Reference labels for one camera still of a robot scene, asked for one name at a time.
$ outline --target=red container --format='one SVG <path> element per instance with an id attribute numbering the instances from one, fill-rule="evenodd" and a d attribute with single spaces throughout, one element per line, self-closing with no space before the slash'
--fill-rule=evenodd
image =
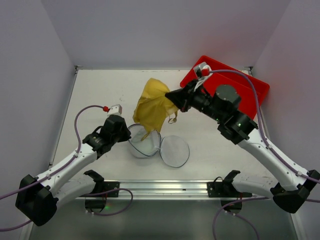
<path id="1" fill-rule="evenodd" d="M 194 66 L 202 62 L 206 62 L 211 67 L 212 70 L 223 70 L 223 69 L 236 70 L 208 56 L 200 57 L 200 59 L 195 63 Z M 254 85 L 254 88 L 258 95 L 259 106 L 261 106 L 262 102 L 264 101 L 269 91 L 270 86 L 269 84 L 263 81 L 260 81 L 252 76 L 248 75 L 248 77 Z M 196 78 L 197 76 L 194 70 L 191 69 L 188 72 L 188 74 L 184 77 L 184 79 L 181 81 L 180 86 L 183 88 L 187 85 L 188 82 Z M 252 119 L 254 119 L 257 114 L 256 102 L 255 102 L 253 90 L 251 89 L 247 80 L 244 77 L 231 72 L 215 73 L 205 81 L 203 86 L 213 96 L 216 91 L 216 88 L 222 84 L 231 85 L 236 89 L 237 93 L 241 96 L 241 103 L 239 105 L 239 110 L 247 114 Z"/>

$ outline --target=gray floor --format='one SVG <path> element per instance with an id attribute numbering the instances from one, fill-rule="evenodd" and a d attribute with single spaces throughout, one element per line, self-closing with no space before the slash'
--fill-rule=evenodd
<path id="1" fill-rule="evenodd" d="M 107 212 L 127 201 L 110 200 Z M 212 221 L 218 200 L 135 200 L 116 216 L 85 214 L 84 201 L 64 206 L 44 226 L 34 226 L 30 240 L 212 240 Z M 291 216 L 271 200 L 245 202 L 240 212 L 257 228 L 261 240 L 296 240 Z M 216 224 L 219 240 L 255 240 L 241 219 L 222 213 Z"/>

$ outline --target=gray wall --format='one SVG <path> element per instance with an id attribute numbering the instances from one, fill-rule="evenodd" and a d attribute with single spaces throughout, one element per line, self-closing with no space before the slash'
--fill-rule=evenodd
<path id="1" fill-rule="evenodd" d="M 270 84 L 263 106 L 270 137 L 294 161 L 320 171 L 320 1 L 292 0 L 254 67 Z M 312 198 L 320 199 L 316 186 Z M 320 205 L 299 211 L 311 240 L 319 239 Z"/>
<path id="2" fill-rule="evenodd" d="M 290 0 L 42 0 L 86 68 L 189 69 L 206 54 L 253 66 Z"/>
<path id="3" fill-rule="evenodd" d="M 40 1 L 0 1 L 0 195 L 48 167 L 74 72 Z M 15 198 L 0 202 L 0 228 L 25 221 Z"/>

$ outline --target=robotic arm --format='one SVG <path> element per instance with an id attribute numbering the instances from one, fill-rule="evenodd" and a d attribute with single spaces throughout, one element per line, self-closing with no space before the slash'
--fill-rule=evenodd
<path id="1" fill-rule="evenodd" d="M 199 84 L 205 81 L 202 70 L 209 66 L 204 62 L 194 68 L 199 79 L 189 82 L 184 88 L 166 93 L 181 112 L 187 112 L 191 107 L 204 113 L 218 122 L 218 130 L 229 141 L 253 155 L 275 177 L 275 179 L 250 176 L 233 170 L 222 181 L 221 189 L 224 193 L 249 192 L 260 196 L 273 198 L 274 202 L 283 210 L 295 213 L 309 196 L 316 185 L 302 175 L 320 179 L 316 170 L 306 170 L 292 161 L 280 151 L 269 139 L 265 144 L 259 133 L 258 125 L 249 116 L 238 110 L 241 97 L 231 85 L 220 85 L 211 96 Z M 284 161 L 294 168 L 294 173 L 270 150 L 273 148 Z"/>
<path id="2" fill-rule="evenodd" d="M 121 113 L 122 107 L 119 104 L 111 107 L 104 125 L 84 138 L 78 154 L 75 150 L 57 165 L 36 177 L 24 177 L 19 188 L 32 186 L 18 193 L 15 206 L 37 226 L 42 226 L 53 217 L 57 208 L 65 203 L 84 194 L 103 192 L 104 178 L 92 170 L 86 171 L 78 179 L 71 178 L 109 152 L 115 143 L 130 139 L 131 133 Z"/>

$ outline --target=yellow fabric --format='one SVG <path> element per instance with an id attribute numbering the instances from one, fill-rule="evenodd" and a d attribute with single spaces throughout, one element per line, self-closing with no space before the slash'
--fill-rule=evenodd
<path id="1" fill-rule="evenodd" d="M 170 118 L 169 123 L 175 123 L 178 116 L 178 108 L 165 97 L 165 93 L 170 89 L 160 80 L 150 78 L 144 86 L 142 95 L 134 110 L 133 121 L 144 126 L 147 135 L 157 130 L 161 131 L 166 117 L 175 114 L 175 118 Z"/>

